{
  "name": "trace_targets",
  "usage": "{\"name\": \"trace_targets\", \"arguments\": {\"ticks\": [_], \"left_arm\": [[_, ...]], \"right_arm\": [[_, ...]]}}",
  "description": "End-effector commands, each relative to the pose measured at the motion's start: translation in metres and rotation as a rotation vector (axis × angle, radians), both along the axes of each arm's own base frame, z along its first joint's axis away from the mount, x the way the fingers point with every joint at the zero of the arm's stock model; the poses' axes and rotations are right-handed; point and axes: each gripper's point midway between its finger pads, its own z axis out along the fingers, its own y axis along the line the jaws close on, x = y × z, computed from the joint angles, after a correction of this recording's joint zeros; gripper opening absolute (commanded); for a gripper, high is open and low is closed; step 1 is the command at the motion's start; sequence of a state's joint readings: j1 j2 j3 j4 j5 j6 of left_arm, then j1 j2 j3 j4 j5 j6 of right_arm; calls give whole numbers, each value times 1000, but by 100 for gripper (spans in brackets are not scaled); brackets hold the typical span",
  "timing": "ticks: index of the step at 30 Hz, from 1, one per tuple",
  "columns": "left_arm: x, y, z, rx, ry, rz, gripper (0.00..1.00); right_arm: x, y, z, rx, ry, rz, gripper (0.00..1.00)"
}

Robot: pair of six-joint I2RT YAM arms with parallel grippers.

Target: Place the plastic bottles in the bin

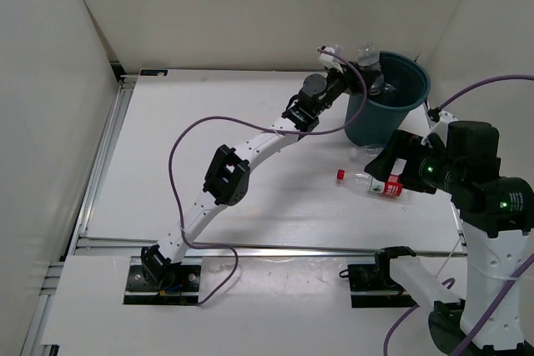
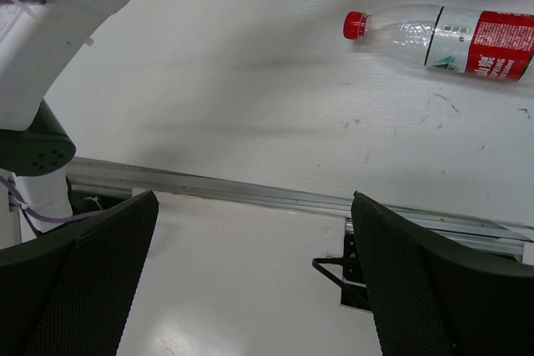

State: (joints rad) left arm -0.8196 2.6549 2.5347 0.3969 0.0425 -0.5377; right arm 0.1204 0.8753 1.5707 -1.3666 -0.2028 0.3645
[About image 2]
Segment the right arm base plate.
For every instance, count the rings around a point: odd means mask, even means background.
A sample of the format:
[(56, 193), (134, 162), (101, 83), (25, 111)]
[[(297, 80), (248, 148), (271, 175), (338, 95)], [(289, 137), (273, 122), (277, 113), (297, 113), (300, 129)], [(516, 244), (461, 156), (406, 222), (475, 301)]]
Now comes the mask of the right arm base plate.
[(371, 308), (368, 302), (367, 288), (355, 245), (353, 223), (348, 218), (345, 220), (342, 258), (344, 259), (344, 264), (342, 266), (341, 280), (352, 291), (359, 294), (362, 297), (362, 300), (355, 299), (347, 291), (342, 289), (340, 296), (341, 304), (348, 308), (370, 312)]

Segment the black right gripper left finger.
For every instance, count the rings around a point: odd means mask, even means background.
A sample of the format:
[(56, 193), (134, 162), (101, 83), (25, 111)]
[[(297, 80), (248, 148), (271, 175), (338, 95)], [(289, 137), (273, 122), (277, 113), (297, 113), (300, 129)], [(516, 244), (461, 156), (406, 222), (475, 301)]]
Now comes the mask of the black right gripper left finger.
[(3, 355), (115, 355), (159, 213), (147, 191), (1, 252)]

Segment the red label plastic bottle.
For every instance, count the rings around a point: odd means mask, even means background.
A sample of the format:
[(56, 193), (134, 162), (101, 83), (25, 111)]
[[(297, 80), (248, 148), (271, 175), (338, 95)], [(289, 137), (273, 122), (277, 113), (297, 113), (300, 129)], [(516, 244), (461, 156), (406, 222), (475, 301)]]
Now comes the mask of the red label plastic bottle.
[(350, 11), (346, 39), (374, 53), (450, 73), (533, 82), (533, 16), (435, 4)]

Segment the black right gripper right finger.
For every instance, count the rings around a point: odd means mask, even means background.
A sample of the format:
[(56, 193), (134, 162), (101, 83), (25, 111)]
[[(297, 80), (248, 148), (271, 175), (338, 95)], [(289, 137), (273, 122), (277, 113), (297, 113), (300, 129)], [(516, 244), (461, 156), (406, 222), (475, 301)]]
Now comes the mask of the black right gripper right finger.
[(533, 268), (461, 245), (362, 193), (355, 242), (384, 355), (531, 355)]

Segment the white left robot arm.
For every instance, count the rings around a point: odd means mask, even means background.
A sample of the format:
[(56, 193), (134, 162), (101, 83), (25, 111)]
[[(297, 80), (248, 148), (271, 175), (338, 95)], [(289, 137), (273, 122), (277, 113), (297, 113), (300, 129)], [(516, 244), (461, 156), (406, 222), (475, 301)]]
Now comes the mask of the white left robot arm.
[(130, 1), (1, 0), (1, 181), (38, 236), (84, 219), (65, 170), (76, 148), (45, 96)]

